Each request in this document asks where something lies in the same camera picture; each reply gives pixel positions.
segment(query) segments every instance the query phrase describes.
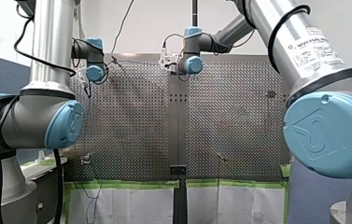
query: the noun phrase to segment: white wall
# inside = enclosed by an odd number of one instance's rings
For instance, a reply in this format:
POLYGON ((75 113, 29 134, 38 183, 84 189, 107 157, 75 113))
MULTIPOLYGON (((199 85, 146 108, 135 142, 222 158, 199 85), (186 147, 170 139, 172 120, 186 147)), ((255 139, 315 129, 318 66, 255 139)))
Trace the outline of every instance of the white wall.
MULTIPOLYGON (((312 11, 312 22, 320 27, 344 60, 352 64, 352 1, 303 0, 312 11)), ((199 25, 215 33, 238 15, 233 2, 199 1, 199 25)), ((82 0, 83 29, 86 35, 99 36, 111 51, 129 0, 82 0)), ((125 22, 116 52, 160 52, 162 41, 171 33, 182 34, 191 25, 191 0, 136 0, 125 22)), ((169 49, 179 51, 182 41, 172 39, 169 49)), ((258 34, 235 54, 267 54, 258 34)))
MULTIPOLYGON (((346 62, 352 64, 352 1, 303 0, 312 7, 311 19, 320 27, 346 62)), ((87 36, 102 37, 110 52, 120 22, 130 0, 82 0, 83 29, 87 36)), ((24 19, 17 16, 13 0, 0 0, 0 58, 29 65, 29 60, 13 50, 24 19)), ((233 2, 201 0, 199 25, 215 33, 238 15, 233 2)), ((135 0, 125 22, 116 52, 158 53, 171 33, 182 34, 191 25, 191 0, 135 0)), ((33 25, 30 24, 21 49, 31 52, 33 25)), ((169 50, 180 51, 182 41, 171 38, 169 50)), ((258 34, 235 54, 266 54, 258 34)))
MULTIPOLYGON (((16 14, 16 2, 0 0, 0 58, 12 62, 30 65, 30 60, 16 53, 13 45, 21 34, 25 19, 16 14)), ((25 38, 19 49, 31 53, 34 25, 30 22, 25 38)))

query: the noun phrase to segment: metal pole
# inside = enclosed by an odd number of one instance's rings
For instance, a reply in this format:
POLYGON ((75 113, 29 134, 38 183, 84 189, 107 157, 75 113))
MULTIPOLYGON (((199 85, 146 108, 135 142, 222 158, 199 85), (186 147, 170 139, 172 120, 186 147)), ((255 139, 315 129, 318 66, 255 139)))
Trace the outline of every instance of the metal pole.
POLYGON ((198 0, 192 0, 192 26, 198 26, 198 0))
MULTIPOLYGON (((33 55, 63 67, 71 64, 74 0, 36 0, 33 55)), ((70 74, 32 61, 30 84, 22 90, 60 91, 69 89, 70 74)))
POLYGON ((248 25, 243 15, 238 15, 223 30, 217 34, 217 40, 226 45, 232 46, 238 40, 252 32, 253 28, 248 25))

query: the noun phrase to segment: label sticker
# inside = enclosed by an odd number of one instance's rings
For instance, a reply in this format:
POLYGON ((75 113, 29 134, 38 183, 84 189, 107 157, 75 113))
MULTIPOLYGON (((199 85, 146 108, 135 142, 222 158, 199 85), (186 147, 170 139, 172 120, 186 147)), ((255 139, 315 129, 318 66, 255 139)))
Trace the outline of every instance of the label sticker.
POLYGON ((316 27, 308 27, 306 28, 306 30, 309 33, 309 35, 323 35, 323 32, 316 27))
MULTIPOLYGON (((311 34, 321 33, 317 28, 308 29, 311 34)), ((290 44, 288 52, 301 72, 316 70, 325 64, 344 62, 324 35, 305 36, 290 44)))

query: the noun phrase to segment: pegboard wall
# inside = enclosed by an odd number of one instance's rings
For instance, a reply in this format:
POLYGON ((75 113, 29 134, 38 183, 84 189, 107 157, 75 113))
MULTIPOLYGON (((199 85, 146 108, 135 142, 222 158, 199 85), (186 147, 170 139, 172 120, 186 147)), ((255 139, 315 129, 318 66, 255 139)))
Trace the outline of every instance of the pegboard wall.
MULTIPOLYGON (((169 152, 169 74, 157 65, 159 55, 116 57, 122 67, 110 65, 107 82, 92 85, 91 99, 72 80, 85 122, 65 153, 65 179, 169 179, 169 155, 175 155, 169 152), (87 155, 89 164, 82 165, 87 155)), ((204 72, 190 78, 188 121, 178 127, 186 130, 187 177, 281 179, 279 165, 288 163, 289 153, 282 145, 280 76, 264 56, 204 62, 204 72)))
POLYGON ((207 63, 190 81, 189 178, 277 179, 288 163, 281 77, 266 59, 248 57, 207 63))

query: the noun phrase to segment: green tape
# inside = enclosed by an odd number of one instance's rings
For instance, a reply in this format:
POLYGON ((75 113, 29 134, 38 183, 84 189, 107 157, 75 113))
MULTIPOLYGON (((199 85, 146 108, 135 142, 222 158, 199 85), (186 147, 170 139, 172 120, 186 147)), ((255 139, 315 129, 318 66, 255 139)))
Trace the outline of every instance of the green tape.
POLYGON ((64 184, 64 204, 63 212, 65 216, 65 224, 69 224, 70 221, 70 204, 71 204, 71 186, 64 184))
POLYGON ((71 189, 177 189, 178 181, 120 181, 120 180, 93 180, 67 182, 71 189))
POLYGON ((41 161, 40 163, 36 161, 29 161, 23 164, 22 167, 32 166, 32 165, 51 166, 51 165, 54 165, 55 163, 56 161, 54 159, 44 160, 44 161, 41 161))
POLYGON ((280 168, 281 168, 281 174, 283 175, 283 177, 288 178, 291 174, 291 165, 290 164, 280 165, 280 168))
POLYGON ((207 188, 207 187, 217 187, 217 179, 202 179, 202 180, 187 180, 187 188, 207 188))
POLYGON ((207 187, 244 187, 258 189, 284 189, 288 182, 257 182, 244 180, 227 180, 227 179, 206 179, 206 180, 187 180, 187 188, 207 188, 207 187))
POLYGON ((284 224, 289 223, 289 183, 287 183, 286 187, 284 188, 284 224))

